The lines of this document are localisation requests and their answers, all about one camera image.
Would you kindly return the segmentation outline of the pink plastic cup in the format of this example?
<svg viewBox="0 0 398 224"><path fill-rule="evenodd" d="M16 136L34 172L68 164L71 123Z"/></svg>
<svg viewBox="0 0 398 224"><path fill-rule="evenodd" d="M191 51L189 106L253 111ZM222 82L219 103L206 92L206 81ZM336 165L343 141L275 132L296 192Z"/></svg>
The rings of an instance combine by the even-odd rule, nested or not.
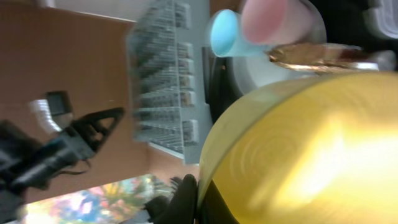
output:
<svg viewBox="0 0 398 224"><path fill-rule="evenodd" d="M243 36L254 44L291 44L306 36L315 21L300 0L247 0L241 14Z"/></svg>

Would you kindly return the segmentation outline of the grey plastic dishwasher rack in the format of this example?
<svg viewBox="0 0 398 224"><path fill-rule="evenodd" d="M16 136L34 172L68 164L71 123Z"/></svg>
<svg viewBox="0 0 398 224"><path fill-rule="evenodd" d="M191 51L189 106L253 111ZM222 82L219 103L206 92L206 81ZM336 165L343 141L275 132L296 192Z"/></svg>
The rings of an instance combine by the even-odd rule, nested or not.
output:
<svg viewBox="0 0 398 224"><path fill-rule="evenodd" d="M211 129L205 100L209 2L152 1L126 38L134 139L198 164Z"/></svg>

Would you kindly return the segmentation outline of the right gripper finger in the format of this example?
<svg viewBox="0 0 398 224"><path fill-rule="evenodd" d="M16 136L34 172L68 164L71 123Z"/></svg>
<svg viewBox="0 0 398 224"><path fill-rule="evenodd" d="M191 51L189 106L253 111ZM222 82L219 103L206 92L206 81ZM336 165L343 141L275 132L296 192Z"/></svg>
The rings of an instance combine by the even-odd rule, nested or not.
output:
<svg viewBox="0 0 398 224"><path fill-rule="evenodd" d="M148 201L144 208L149 222L154 224L194 224L197 208L197 180L187 174L184 178L172 177L174 196L158 196Z"/></svg>

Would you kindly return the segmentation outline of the blue plastic cup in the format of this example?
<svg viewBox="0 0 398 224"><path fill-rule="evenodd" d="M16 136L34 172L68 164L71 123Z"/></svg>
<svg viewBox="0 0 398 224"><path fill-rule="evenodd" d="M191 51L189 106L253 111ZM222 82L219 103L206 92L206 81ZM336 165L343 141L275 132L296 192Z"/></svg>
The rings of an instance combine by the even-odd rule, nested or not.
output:
<svg viewBox="0 0 398 224"><path fill-rule="evenodd" d="M217 57L261 56L272 48L248 41L243 36L241 15L230 9L220 10L212 17L209 31L210 47Z"/></svg>

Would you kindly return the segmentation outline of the round black serving tray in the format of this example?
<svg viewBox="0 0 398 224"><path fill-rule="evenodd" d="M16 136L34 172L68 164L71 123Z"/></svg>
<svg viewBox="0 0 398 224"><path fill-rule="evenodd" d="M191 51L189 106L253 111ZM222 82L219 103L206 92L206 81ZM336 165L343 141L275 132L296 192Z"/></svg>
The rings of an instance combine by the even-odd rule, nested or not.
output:
<svg viewBox="0 0 398 224"><path fill-rule="evenodd" d="M233 77L232 58L216 57L209 47L202 47L205 101L210 107L212 123L240 97Z"/></svg>

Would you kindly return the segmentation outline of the gold foil snack wrapper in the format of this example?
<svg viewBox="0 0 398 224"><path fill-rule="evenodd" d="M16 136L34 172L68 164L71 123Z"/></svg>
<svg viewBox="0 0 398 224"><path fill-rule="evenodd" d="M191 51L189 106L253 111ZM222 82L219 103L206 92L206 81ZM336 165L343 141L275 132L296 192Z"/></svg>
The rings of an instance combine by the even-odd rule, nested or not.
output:
<svg viewBox="0 0 398 224"><path fill-rule="evenodd" d="M279 45L267 52L269 61L289 70L315 73L378 71L379 65L362 48L343 44Z"/></svg>

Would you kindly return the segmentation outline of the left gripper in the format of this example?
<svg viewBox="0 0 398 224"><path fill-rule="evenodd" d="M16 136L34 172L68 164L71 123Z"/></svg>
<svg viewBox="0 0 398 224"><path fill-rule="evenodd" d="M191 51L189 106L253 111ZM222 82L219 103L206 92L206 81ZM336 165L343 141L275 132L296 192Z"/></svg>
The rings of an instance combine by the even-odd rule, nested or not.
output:
<svg viewBox="0 0 398 224"><path fill-rule="evenodd" d="M29 103L31 112L47 134L58 134L33 156L30 174L84 174L91 164L78 151L86 148L98 152L124 116L124 108L112 108L87 114L73 122L73 109L66 91L50 91Z"/></svg>

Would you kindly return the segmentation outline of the yellow bowl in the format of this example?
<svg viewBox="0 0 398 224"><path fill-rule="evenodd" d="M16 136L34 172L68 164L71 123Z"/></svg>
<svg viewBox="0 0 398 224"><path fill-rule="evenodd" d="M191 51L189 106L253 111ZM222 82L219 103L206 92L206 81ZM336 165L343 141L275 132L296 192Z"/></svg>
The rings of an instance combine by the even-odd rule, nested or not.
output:
<svg viewBox="0 0 398 224"><path fill-rule="evenodd" d="M396 223L397 74L287 80L235 101L202 149L209 223Z"/></svg>

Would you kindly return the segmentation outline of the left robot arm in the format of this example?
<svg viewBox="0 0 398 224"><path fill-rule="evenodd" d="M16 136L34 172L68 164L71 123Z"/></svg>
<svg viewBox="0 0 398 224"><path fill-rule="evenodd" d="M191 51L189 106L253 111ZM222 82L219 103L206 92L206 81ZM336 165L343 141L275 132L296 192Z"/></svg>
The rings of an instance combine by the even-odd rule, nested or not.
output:
<svg viewBox="0 0 398 224"><path fill-rule="evenodd" d="M47 189L71 167L89 160L102 148L124 116L122 107L74 119L66 91L51 91L31 108L46 131L57 137L41 144L9 120L1 121L1 223L17 223L29 188Z"/></svg>

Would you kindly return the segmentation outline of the white round plate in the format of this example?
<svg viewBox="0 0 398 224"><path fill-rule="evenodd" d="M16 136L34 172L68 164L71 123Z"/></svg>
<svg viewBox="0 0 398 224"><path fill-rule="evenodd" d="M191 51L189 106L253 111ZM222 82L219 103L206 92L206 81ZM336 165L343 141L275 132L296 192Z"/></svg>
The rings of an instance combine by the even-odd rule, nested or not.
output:
<svg viewBox="0 0 398 224"><path fill-rule="evenodd" d="M325 43L326 28L321 14L309 0L304 0L302 3L315 16L315 24L303 41ZM314 72L299 72L279 67L271 63L267 57L233 57L227 60L226 66L239 95L245 95L264 85L279 81L317 76Z"/></svg>

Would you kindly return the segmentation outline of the clear plastic storage bin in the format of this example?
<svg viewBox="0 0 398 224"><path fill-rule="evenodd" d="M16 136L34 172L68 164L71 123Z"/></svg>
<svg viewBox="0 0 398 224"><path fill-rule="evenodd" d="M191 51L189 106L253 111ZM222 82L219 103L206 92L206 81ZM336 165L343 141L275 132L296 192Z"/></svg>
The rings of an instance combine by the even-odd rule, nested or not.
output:
<svg viewBox="0 0 398 224"><path fill-rule="evenodd" d="M397 40L397 0L367 0L364 18L369 31L381 39Z"/></svg>

